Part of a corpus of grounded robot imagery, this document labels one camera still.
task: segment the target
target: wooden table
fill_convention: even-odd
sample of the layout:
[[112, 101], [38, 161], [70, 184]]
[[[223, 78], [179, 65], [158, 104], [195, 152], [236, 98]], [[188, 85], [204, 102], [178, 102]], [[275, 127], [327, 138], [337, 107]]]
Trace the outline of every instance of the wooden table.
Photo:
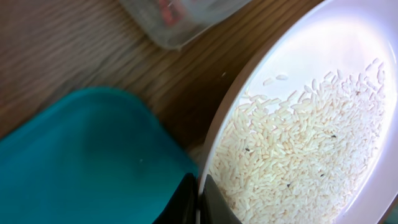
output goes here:
[[246, 62], [320, 1], [254, 0], [178, 52], [154, 45], [117, 1], [3, 0], [0, 137], [71, 91], [114, 86], [194, 146]]

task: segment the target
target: brown wooden surface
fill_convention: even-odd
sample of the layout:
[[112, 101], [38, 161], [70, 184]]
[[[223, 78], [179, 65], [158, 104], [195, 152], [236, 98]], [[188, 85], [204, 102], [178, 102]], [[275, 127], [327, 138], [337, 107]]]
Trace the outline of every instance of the brown wooden surface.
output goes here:
[[177, 52], [154, 45], [117, 1], [3, 0], [0, 137], [73, 90], [115, 86], [181, 146], [198, 144], [246, 62], [319, 2], [254, 0]]

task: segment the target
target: teal cutting board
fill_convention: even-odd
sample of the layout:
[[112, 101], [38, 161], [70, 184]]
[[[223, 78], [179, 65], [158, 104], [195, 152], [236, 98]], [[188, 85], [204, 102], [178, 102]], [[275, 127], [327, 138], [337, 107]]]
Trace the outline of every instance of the teal cutting board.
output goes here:
[[136, 97], [77, 91], [0, 141], [0, 223], [152, 223], [187, 172]]

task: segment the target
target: wood grain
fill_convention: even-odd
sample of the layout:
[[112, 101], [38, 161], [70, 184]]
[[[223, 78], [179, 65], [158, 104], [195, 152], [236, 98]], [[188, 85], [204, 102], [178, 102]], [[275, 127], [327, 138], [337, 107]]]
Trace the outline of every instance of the wood grain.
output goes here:
[[154, 45], [117, 1], [2, 1], [0, 137], [71, 91], [114, 86], [194, 146], [247, 61], [319, 2], [254, 0], [178, 52]]

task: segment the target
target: teal plastic object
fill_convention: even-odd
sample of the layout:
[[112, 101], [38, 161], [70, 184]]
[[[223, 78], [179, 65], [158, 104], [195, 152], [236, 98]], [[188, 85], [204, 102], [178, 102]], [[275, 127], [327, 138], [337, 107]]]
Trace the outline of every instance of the teal plastic object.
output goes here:
[[0, 223], [152, 223], [188, 172], [140, 100], [81, 90], [0, 142]]

